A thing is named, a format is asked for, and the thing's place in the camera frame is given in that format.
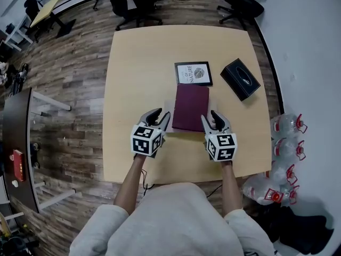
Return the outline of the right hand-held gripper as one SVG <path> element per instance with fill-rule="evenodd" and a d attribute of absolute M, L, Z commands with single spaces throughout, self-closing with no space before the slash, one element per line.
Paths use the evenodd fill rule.
<path fill-rule="evenodd" d="M 232 133 L 230 121 L 221 113 L 211 110 L 213 128 L 208 119 L 201 115 L 205 132 L 205 150 L 215 162 L 232 161 L 238 149 L 237 136 Z"/>

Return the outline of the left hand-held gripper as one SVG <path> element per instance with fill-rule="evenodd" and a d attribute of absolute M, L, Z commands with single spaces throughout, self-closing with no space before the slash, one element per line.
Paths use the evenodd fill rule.
<path fill-rule="evenodd" d="M 168 111 L 157 122 L 162 108 L 152 109 L 144 113 L 131 132 L 131 152 L 149 157 L 155 157 L 158 149 L 165 142 L 164 136 L 171 113 Z"/>

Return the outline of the maroon book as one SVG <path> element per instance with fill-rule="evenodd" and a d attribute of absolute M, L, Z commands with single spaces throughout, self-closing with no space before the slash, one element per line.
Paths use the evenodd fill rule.
<path fill-rule="evenodd" d="M 177 86 L 172 128 L 204 132 L 201 115 L 207 116 L 209 88 L 194 84 Z"/>

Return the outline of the person's right forearm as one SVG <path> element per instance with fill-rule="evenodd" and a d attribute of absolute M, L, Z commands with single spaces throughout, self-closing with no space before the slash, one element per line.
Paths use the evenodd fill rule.
<path fill-rule="evenodd" d="M 222 210 L 227 215 L 242 209 L 242 195 L 237 184 L 231 161 L 221 162 L 222 167 Z"/>

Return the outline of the person's left forearm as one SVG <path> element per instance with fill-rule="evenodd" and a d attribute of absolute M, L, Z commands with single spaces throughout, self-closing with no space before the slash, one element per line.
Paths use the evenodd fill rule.
<path fill-rule="evenodd" d="M 133 160 L 113 204 L 124 209 L 129 215 L 136 207 L 137 194 L 139 190 L 140 177 L 146 156 L 137 154 Z"/>

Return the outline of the light wooden table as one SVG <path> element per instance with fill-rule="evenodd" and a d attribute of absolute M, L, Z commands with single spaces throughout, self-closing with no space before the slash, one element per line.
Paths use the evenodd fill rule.
<path fill-rule="evenodd" d="M 163 25 L 114 33 L 105 83 L 103 109 L 103 175 L 123 182 L 131 167 L 130 135 L 140 117 L 163 108 L 176 96 L 175 64 L 206 61 L 213 81 L 209 89 L 218 111 L 237 136 L 233 160 L 237 177 L 271 168 L 271 135 L 265 89 L 239 100 L 221 77 L 225 66 L 240 59 L 262 82 L 257 57 L 246 31 L 197 25 Z"/>

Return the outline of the black tissue box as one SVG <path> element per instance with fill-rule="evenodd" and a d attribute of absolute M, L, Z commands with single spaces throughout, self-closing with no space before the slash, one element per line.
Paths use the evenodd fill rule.
<path fill-rule="evenodd" d="M 221 77 L 240 101 L 249 98 L 260 87 L 257 79 L 239 58 L 224 67 Z"/>

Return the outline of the black framed picture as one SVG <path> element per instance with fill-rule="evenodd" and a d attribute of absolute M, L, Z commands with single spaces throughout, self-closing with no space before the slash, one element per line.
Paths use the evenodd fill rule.
<path fill-rule="evenodd" d="M 177 84 L 213 86 L 208 61 L 177 62 L 174 66 Z"/>

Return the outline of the person's beige clothing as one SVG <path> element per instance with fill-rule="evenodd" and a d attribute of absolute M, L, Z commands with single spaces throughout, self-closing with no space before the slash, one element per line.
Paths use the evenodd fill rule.
<path fill-rule="evenodd" d="M 101 205 L 69 256 L 274 256 L 266 232 L 242 209 L 221 216 L 195 184 L 148 192 L 128 214 Z"/>

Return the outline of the dark brown table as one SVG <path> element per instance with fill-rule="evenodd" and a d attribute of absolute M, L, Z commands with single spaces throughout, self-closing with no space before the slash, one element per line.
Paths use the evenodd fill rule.
<path fill-rule="evenodd" d="M 76 194 L 76 190 L 69 189 L 44 202 L 40 202 L 38 199 L 36 190 L 44 186 L 45 182 L 35 183 L 34 181 L 34 166 L 31 162 L 30 151 L 30 115 L 41 115 L 42 113 L 32 111 L 33 99 L 47 102 L 66 111 L 70 111 L 71 106 L 35 92 L 31 88 L 23 90 L 5 101 L 2 128 L 5 188 L 10 197 L 14 197 L 34 212 L 40 213 L 45 208 L 73 196 Z M 26 180 L 24 182 L 20 182 L 14 175 L 12 154 L 15 149 L 21 151 L 25 156 Z M 12 185 L 13 180 L 18 181 L 18 188 Z"/>

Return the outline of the red box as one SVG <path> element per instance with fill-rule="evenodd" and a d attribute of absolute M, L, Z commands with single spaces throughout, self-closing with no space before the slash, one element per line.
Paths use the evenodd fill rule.
<path fill-rule="evenodd" d="M 20 182 L 24 182 L 26 180 L 25 156 L 21 151 L 17 149 L 13 150 L 12 156 L 13 156 L 14 175 Z"/>

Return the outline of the small yellow table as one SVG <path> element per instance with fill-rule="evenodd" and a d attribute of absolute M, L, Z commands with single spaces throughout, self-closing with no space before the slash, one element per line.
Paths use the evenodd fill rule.
<path fill-rule="evenodd" d="M 73 25 L 75 24 L 75 19 L 67 22 L 67 23 L 63 23 L 54 13 L 53 10 L 57 4 L 57 2 L 59 2 L 59 0 L 50 0 L 49 2 L 47 2 L 46 4 L 44 4 L 42 6 L 42 8 L 39 10 L 37 16 L 34 18 L 34 20 L 32 21 L 30 28 L 32 28 L 33 26 L 37 25 L 38 23 L 40 23 L 41 21 L 43 21 L 44 19 L 46 19 L 47 17 L 50 17 L 53 19 L 53 21 L 55 21 L 59 26 L 60 26 L 60 30 L 56 36 L 56 38 L 65 36 L 67 34 L 69 34 L 72 30 Z"/>

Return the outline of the white desk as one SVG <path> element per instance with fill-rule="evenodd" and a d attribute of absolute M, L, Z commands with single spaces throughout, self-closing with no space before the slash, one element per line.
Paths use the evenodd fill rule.
<path fill-rule="evenodd" d="M 21 51 L 21 48 L 19 47 L 20 42 L 25 41 L 32 44 L 33 40 L 21 29 L 21 26 L 27 20 L 29 20 L 29 18 L 26 14 L 14 21 L 9 17 L 0 16 L 0 45 L 5 44 L 11 49 Z M 12 24 L 14 28 L 10 33 L 7 33 L 6 26 L 10 24 Z"/>

